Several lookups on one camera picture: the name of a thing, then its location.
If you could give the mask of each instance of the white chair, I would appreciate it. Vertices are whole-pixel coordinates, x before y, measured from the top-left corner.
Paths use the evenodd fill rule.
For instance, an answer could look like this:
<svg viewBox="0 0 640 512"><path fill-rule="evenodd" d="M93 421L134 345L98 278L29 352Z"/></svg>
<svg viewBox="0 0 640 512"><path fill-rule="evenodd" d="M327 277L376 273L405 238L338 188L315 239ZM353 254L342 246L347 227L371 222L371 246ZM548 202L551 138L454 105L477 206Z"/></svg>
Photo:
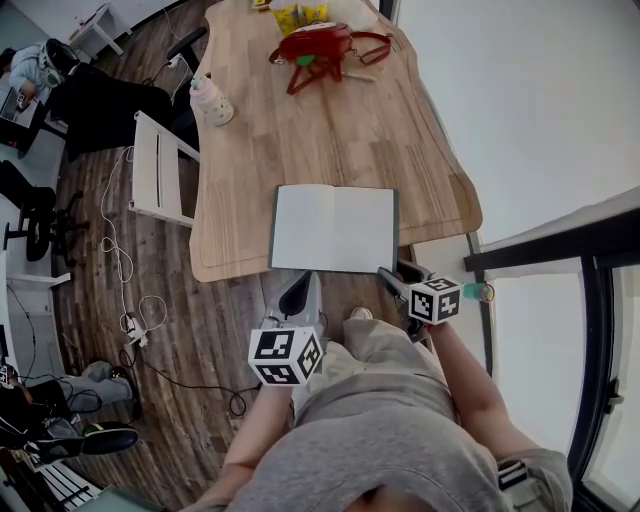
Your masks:
<svg viewBox="0 0 640 512"><path fill-rule="evenodd" d="M193 219L182 214L178 150L200 163L200 154L143 112L136 112L133 179L129 209L182 226Z"/></svg>

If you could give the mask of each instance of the yellow snack bag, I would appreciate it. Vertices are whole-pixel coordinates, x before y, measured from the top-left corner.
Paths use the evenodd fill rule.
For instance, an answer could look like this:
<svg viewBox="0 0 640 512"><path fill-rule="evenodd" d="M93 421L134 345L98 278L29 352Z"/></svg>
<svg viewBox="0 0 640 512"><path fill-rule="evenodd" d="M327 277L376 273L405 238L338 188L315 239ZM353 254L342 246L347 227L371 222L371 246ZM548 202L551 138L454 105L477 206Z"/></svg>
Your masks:
<svg viewBox="0 0 640 512"><path fill-rule="evenodd" d="M328 5L316 5L316 6L302 6L302 12L307 25L311 25L317 21L326 22L329 21L329 6Z"/></svg>
<svg viewBox="0 0 640 512"><path fill-rule="evenodd" d="M272 2L271 10L285 37L302 26L300 24L300 16L298 15L298 4L290 5L282 9L274 9Z"/></svg>

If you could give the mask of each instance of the jeans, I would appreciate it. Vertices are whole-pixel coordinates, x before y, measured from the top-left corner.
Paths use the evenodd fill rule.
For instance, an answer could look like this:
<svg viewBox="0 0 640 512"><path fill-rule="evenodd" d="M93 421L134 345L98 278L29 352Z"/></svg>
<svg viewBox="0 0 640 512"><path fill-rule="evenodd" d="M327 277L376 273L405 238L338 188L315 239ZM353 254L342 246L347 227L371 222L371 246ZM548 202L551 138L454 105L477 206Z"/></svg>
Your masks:
<svg viewBox="0 0 640 512"><path fill-rule="evenodd" d="M129 382L112 379L111 365L105 361L91 363L80 377L63 377L59 382L73 413L94 412L102 405L133 397Z"/></svg>

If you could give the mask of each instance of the blank page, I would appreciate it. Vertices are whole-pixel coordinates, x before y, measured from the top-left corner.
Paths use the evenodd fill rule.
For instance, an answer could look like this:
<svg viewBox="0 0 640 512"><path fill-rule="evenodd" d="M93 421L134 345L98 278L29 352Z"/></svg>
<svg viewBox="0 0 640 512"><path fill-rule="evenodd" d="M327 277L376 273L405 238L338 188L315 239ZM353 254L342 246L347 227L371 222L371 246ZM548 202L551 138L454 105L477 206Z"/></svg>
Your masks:
<svg viewBox="0 0 640 512"><path fill-rule="evenodd" d="M271 267L332 270L335 190L330 185L278 189Z"/></svg>
<svg viewBox="0 0 640 512"><path fill-rule="evenodd" d="M336 188L333 270L376 273L395 260L395 191Z"/></svg>

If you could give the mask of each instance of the glass window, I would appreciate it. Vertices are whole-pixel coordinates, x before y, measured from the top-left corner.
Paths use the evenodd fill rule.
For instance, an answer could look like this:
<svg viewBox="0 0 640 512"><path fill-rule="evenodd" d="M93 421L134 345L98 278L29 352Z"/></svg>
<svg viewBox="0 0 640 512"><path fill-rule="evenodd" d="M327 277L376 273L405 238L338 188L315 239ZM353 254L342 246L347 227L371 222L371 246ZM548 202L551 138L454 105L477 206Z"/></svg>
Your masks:
<svg viewBox="0 0 640 512"><path fill-rule="evenodd" d="M615 269L615 356L622 404L607 416L584 484L615 510L640 499L640 266Z"/></svg>
<svg viewBox="0 0 640 512"><path fill-rule="evenodd" d="M494 375L514 424L540 446L568 453L584 375L579 274L496 279Z"/></svg>

